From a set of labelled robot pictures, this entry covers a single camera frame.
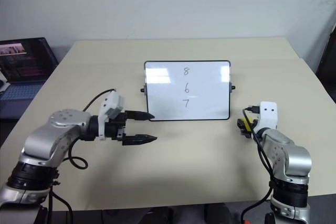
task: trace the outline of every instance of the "table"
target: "table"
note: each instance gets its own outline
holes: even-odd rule
[[[230,60],[236,86],[230,119],[129,121],[127,134],[158,139],[140,146],[79,142],[73,154],[84,157],[89,168],[61,164],[61,185],[55,187],[74,210],[260,199],[268,189],[268,176],[256,145],[240,136],[236,121],[242,108],[263,100],[278,103],[278,130],[311,154],[309,195],[336,193],[336,170],[327,168],[336,163],[336,105],[283,38],[76,42],[1,148],[0,182],[10,175],[29,133],[54,111],[82,110],[108,88],[125,97],[125,109],[145,111],[143,62],[155,59]],[[97,114],[101,101],[88,111]],[[55,201],[54,209],[65,207]]]

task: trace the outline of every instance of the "white wall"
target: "white wall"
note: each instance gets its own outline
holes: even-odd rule
[[[61,58],[78,39],[279,36],[315,70],[336,0],[0,0],[0,39],[44,36]]]

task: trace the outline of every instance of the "dark floor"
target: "dark floor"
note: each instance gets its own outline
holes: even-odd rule
[[[330,95],[330,97],[336,102],[336,85],[325,85],[324,86],[327,93]]]
[[[0,146],[11,132],[16,122],[0,122]],[[309,197],[311,207],[311,224],[334,223],[336,220],[336,194]],[[230,211],[238,218],[243,209],[253,202],[229,202],[226,203]],[[120,209],[120,210],[95,210],[75,211],[74,223],[89,224],[137,224],[150,208]],[[204,224],[204,205],[174,206],[173,222],[179,224]],[[269,202],[261,204],[251,210],[245,216],[252,224],[264,223],[265,214],[271,212]],[[65,211],[54,211],[53,223],[68,223],[68,213]]]

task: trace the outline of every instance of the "whiteboard frame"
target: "whiteboard frame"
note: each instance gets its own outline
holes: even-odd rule
[[[146,105],[147,105],[147,112],[149,113],[148,107],[148,95],[147,95],[147,82],[146,82],[146,63],[147,62],[228,62],[229,63],[229,111],[228,117],[225,119],[180,119],[180,120],[152,120],[149,119],[151,122],[171,122],[171,121],[226,121],[230,119],[231,116],[231,93],[232,93],[232,83],[231,83],[231,62],[229,60],[147,60],[143,64],[144,69],[144,77],[145,77],[145,87],[144,92],[146,96]]]

